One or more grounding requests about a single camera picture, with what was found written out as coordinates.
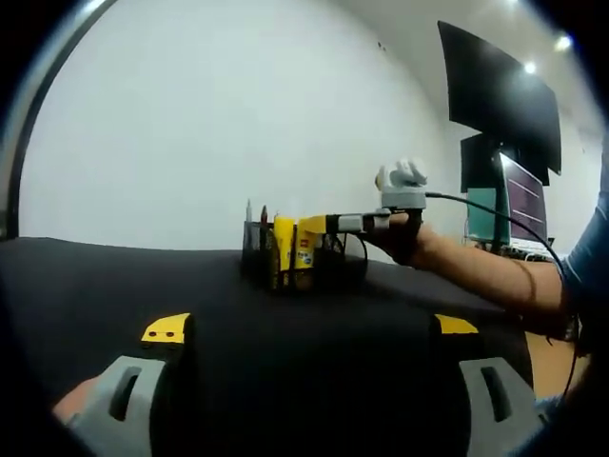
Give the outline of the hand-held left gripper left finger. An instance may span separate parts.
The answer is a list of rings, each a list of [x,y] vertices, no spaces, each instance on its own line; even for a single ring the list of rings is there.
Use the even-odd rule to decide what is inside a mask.
[[[160,318],[100,374],[66,427],[94,456],[176,456],[194,435],[194,318]]]

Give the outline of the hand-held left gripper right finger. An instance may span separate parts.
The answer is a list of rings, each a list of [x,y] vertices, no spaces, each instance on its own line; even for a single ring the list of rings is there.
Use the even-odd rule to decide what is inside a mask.
[[[469,456],[508,456],[525,448],[546,421],[534,390],[501,357],[458,361],[467,396]]]

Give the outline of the person's right hand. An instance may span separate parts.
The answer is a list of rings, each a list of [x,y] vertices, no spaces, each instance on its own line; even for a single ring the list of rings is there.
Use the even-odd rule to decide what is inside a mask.
[[[407,212],[391,214],[387,228],[374,228],[364,239],[381,249],[396,264],[422,268],[425,243],[433,233],[424,225],[421,217],[416,216],[413,222],[410,219]]]

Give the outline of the person's left hand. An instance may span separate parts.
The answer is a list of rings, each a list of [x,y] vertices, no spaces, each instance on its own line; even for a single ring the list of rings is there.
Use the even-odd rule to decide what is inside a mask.
[[[100,375],[88,378],[70,392],[68,392],[52,408],[53,415],[63,424],[67,425],[70,420],[79,414],[85,406],[89,392],[96,386]]]

